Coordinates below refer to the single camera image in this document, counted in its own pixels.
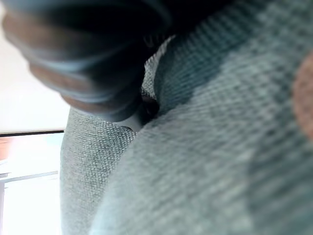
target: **knit texture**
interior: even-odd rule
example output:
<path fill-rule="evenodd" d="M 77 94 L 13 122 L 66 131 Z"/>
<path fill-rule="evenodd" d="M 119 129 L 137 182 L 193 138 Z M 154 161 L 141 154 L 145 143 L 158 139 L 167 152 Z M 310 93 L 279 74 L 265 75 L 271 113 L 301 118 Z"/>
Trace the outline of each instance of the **knit texture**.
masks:
<path fill-rule="evenodd" d="M 71 112 L 64 235 L 313 234 L 313 146 L 293 90 L 312 9 L 238 0 L 174 38 L 153 81 L 159 116 L 134 141 Z"/>

